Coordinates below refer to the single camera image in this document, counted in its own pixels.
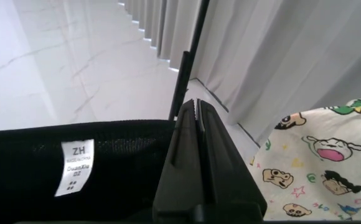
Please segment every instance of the marble floor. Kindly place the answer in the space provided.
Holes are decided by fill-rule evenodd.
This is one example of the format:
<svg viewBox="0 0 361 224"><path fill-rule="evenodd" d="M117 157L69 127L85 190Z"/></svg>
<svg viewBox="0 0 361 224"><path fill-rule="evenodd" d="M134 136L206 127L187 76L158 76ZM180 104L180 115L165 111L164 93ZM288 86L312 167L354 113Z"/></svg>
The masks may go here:
<svg viewBox="0 0 361 224"><path fill-rule="evenodd" d="M176 78L116 0L0 0L0 130L167 119ZM226 116L197 81L190 98ZM248 160L256 146L227 129Z"/></svg>

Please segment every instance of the star print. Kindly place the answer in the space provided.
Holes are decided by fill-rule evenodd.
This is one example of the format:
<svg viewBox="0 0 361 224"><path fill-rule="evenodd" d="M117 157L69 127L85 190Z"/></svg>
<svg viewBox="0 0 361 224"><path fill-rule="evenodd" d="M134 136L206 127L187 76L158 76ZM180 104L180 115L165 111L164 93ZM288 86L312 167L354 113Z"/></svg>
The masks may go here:
<svg viewBox="0 0 361 224"><path fill-rule="evenodd" d="M304 187L305 186L302 186L300 188L294 188L294 191L291 194L295 195L295 197L298 198L301 194L305 194Z"/></svg>

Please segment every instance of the gray curtain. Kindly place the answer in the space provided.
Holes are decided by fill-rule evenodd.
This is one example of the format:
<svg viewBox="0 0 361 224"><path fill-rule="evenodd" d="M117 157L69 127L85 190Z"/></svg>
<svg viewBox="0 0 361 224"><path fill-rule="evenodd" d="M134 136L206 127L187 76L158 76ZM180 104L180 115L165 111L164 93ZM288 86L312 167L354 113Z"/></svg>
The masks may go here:
<svg viewBox="0 0 361 224"><path fill-rule="evenodd" d="M157 56L179 69L182 53L190 50L201 0L119 0L139 23Z"/></svg>
<svg viewBox="0 0 361 224"><path fill-rule="evenodd" d="M211 0L192 77L262 144L287 114L361 98L361 1Z"/></svg>

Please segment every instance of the curtain fold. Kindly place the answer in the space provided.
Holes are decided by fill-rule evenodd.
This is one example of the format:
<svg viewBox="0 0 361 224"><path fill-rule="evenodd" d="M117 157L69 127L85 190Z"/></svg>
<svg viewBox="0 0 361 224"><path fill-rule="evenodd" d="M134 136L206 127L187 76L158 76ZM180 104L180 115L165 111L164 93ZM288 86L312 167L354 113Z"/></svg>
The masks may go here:
<svg viewBox="0 0 361 224"><path fill-rule="evenodd" d="M211 0L210 16L192 77L255 141L288 114L361 98L361 1Z"/></svg>
<svg viewBox="0 0 361 224"><path fill-rule="evenodd" d="M201 0L118 0L139 22L157 56L170 60L171 68L179 69L182 54L190 50Z"/></svg>

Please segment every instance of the white tag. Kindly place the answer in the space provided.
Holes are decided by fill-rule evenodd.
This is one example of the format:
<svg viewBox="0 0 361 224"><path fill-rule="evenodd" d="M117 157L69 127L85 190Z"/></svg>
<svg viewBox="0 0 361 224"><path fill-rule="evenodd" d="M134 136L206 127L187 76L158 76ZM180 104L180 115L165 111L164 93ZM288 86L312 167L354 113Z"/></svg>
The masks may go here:
<svg viewBox="0 0 361 224"><path fill-rule="evenodd" d="M64 168L55 197L79 192L92 172L94 140L62 142Z"/></svg>

